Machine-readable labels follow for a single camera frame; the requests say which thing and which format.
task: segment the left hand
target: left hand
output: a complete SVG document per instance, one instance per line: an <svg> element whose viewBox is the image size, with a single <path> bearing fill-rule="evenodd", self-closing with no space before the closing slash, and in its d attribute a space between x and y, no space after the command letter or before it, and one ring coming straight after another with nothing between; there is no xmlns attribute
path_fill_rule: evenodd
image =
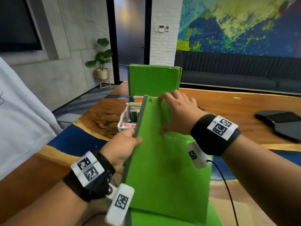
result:
<svg viewBox="0 0 301 226"><path fill-rule="evenodd" d="M135 129L129 128L116 134L100 150L100 153L109 160L117 172L132 154L134 147L142 143L141 137L133 137L134 132Z"/></svg>

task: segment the colorful mural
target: colorful mural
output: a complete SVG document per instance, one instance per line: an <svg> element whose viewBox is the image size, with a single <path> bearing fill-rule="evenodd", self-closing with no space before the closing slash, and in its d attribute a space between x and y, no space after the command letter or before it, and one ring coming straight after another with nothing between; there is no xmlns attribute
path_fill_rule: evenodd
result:
<svg viewBox="0 0 301 226"><path fill-rule="evenodd" d="M183 0L177 50L301 57L301 0Z"/></svg>

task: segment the tv screen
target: tv screen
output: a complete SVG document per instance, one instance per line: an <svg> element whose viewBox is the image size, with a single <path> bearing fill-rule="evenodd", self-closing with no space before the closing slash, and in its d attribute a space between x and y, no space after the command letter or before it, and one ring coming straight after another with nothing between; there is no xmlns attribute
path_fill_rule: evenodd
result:
<svg viewBox="0 0 301 226"><path fill-rule="evenodd" d="M26 0L0 0L0 52L36 50L42 46Z"/></svg>

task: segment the dark gray sofa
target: dark gray sofa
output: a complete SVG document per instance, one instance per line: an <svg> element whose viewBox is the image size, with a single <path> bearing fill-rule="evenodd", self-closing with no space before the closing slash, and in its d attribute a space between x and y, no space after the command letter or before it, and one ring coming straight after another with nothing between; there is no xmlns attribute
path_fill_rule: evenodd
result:
<svg viewBox="0 0 301 226"><path fill-rule="evenodd" d="M175 66L183 69L182 83L301 93L300 60L286 64L285 58L260 58L176 51Z"/></svg>

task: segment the monstera plant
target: monstera plant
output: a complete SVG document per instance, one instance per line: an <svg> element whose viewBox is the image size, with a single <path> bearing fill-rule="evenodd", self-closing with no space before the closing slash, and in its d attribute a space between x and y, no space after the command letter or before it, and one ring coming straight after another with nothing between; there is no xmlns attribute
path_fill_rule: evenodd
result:
<svg viewBox="0 0 301 226"><path fill-rule="evenodd" d="M105 51L99 51L100 47L106 47L109 45L109 41L107 38L102 38L102 39L98 39L97 40L97 54L95 56L95 60L91 60L85 63L86 67L94 67L95 65L97 65L99 67L99 69L96 69L94 71L94 74L97 74L101 79L107 79L107 75L108 75L108 70L107 68L104 68L103 65L106 63L111 63L111 57L113 56L112 50L111 49L107 49Z"/></svg>

